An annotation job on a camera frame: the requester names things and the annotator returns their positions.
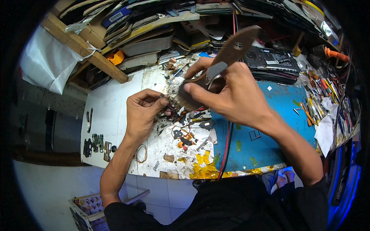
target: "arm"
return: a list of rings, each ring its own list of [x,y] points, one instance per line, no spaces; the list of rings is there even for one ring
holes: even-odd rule
[[[155,115],[168,105],[166,98],[159,98],[160,94],[145,89],[127,99],[125,136],[100,178],[100,194],[104,207],[113,202],[121,202],[118,192],[125,181],[134,153],[149,137]]]
[[[212,60],[202,57],[189,68],[185,78],[192,78],[197,72],[208,68]],[[222,76],[226,86],[219,94],[208,92],[194,83],[185,84],[184,90],[229,121],[250,126],[273,138],[304,185],[319,182],[323,170],[318,153],[269,107],[248,66],[236,62]]]

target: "blue anti-static mat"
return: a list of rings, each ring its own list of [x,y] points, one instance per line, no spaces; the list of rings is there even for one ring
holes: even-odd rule
[[[296,88],[292,85],[283,86],[274,82],[258,82],[258,85],[265,94],[270,107],[275,109],[285,122],[304,137],[312,147],[316,148],[314,126],[308,126],[307,117],[303,110],[298,111],[299,115],[293,111],[293,108],[297,108],[293,99],[297,102],[306,99],[304,88]],[[228,121],[214,111],[212,111],[212,118],[215,121],[214,128],[218,140],[218,144],[214,145],[213,149],[215,155],[220,156],[216,164],[216,168],[219,170],[225,152]],[[251,127],[240,126],[240,130],[237,128],[239,126],[234,124],[225,171],[254,169],[286,161],[280,147],[272,138]],[[236,150],[237,141],[240,141],[241,144],[241,149],[238,152]]]

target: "black shirt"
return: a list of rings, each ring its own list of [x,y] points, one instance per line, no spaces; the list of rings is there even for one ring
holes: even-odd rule
[[[111,231],[325,230],[328,217],[325,179],[296,189],[288,185],[270,195],[254,176],[204,182],[189,208],[169,225],[119,202],[109,204],[104,214]]]

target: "plastic bag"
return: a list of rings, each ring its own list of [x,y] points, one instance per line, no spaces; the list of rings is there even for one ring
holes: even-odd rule
[[[83,58],[39,26],[22,53],[22,79],[62,94],[74,66]]]

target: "barcode label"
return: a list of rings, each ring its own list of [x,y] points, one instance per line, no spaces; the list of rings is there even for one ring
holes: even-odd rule
[[[109,18],[109,21],[114,22],[115,20],[119,19],[120,17],[122,17],[123,14],[122,12],[118,12],[117,14],[113,15],[112,17]]]

